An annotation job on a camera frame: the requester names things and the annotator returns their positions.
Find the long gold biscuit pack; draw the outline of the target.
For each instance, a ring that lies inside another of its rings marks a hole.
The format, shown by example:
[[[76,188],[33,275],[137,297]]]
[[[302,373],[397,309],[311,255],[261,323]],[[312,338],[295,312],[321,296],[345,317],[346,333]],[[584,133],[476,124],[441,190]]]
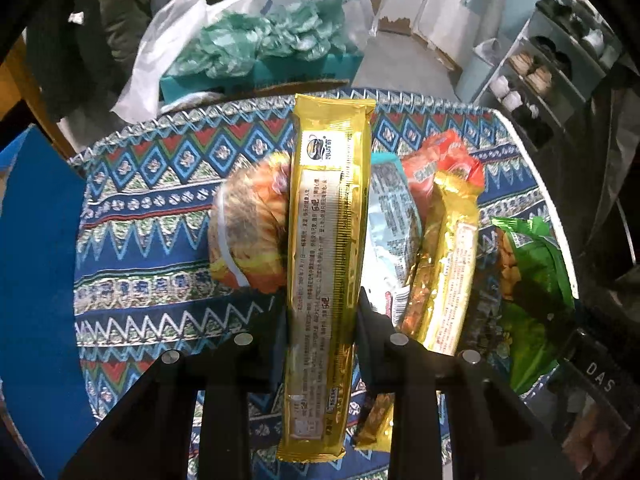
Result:
[[[366,246],[372,100],[296,96],[282,462],[344,453]]]

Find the patterned blue tablecloth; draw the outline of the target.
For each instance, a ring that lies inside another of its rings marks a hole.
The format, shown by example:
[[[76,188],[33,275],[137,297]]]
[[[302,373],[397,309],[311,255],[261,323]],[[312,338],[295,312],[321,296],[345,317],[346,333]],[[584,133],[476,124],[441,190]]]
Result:
[[[506,115],[420,93],[347,88],[374,99],[375,151],[407,155],[452,130],[484,166],[473,290],[480,310],[499,307],[496,217],[543,218],[564,229],[530,151]],[[271,304],[234,294],[208,270],[209,209],[221,183],[294,145],[292,96],[203,105],[128,126],[72,164],[86,176],[76,242],[75,335],[88,403],[104,418],[165,351],[216,347]]]

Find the blue cardboard box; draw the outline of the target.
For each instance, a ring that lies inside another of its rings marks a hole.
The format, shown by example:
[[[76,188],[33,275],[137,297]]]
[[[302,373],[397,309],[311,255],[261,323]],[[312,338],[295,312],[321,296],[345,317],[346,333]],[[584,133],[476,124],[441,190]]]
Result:
[[[54,479],[94,428],[75,337],[75,243],[85,181],[36,128],[1,153],[1,380],[6,407]]]

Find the light blue snack packet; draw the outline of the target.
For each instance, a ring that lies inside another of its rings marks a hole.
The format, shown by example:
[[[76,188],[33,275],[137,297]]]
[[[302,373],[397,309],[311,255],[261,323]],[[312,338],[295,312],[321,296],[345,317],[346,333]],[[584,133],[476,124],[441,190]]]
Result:
[[[371,157],[366,247],[361,286],[375,312],[399,326],[422,240],[421,220],[399,157]]]

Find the orange round-print snack bag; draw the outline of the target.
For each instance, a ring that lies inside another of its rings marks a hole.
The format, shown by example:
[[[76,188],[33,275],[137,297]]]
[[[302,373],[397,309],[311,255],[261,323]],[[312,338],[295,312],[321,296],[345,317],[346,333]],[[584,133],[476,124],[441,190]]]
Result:
[[[274,152],[218,188],[207,232],[214,281],[263,294],[286,285],[290,170],[291,155]]]

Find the small gold wrapped bar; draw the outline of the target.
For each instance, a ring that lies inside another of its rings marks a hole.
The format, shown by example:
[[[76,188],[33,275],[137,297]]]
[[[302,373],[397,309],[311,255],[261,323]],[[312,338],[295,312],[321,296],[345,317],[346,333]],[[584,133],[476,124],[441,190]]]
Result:
[[[393,393],[381,393],[375,398],[366,420],[356,433],[357,450],[384,453],[392,450],[394,401]]]

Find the teal box with green paper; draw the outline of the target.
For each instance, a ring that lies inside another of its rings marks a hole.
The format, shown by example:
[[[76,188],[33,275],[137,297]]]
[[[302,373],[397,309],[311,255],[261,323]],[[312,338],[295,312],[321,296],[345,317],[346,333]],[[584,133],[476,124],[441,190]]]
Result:
[[[356,1],[292,3],[266,15],[226,11],[197,32],[160,78],[166,103],[190,93],[225,96],[306,82],[351,82],[372,11]]]

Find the green nut snack bag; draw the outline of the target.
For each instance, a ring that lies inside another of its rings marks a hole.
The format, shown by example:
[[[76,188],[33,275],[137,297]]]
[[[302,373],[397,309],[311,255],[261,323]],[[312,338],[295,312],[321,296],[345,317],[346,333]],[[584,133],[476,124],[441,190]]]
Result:
[[[543,218],[494,217],[491,223],[498,234],[499,325],[509,384],[523,394],[555,367],[575,301],[560,245]]]

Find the red candy snack bag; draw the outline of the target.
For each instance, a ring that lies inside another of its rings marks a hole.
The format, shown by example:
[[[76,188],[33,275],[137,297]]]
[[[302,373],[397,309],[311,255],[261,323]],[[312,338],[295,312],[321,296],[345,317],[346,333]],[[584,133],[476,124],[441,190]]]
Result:
[[[400,161],[422,219],[426,217],[437,171],[452,172],[478,188],[485,186],[482,163],[469,154],[460,136],[452,129],[429,136],[418,150]]]

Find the dark hanging jacket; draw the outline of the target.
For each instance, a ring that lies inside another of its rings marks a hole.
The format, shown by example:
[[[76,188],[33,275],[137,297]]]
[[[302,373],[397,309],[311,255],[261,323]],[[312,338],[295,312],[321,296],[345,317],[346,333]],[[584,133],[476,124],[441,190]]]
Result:
[[[26,26],[25,44],[52,120],[93,100],[113,105],[131,76],[144,32],[169,1],[46,1]]]

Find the small yellow gold snack packet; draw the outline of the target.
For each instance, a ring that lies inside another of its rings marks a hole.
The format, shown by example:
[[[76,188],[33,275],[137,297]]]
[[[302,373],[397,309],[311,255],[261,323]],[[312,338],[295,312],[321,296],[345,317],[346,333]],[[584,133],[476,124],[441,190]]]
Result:
[[[431,352],[456,353],[475,272],[480,188],[452,174],[434,177],[401,332]]]

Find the grey shoe rack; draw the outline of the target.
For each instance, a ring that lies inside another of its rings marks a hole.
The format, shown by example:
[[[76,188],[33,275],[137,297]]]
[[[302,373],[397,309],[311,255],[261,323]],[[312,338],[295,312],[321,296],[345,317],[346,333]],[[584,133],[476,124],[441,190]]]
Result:
[[[538,0],[515,39],[491,41],[494,58],[474,103],[495,107],[535,148],[566,133],[566,123],[624,53],[589,0]]]

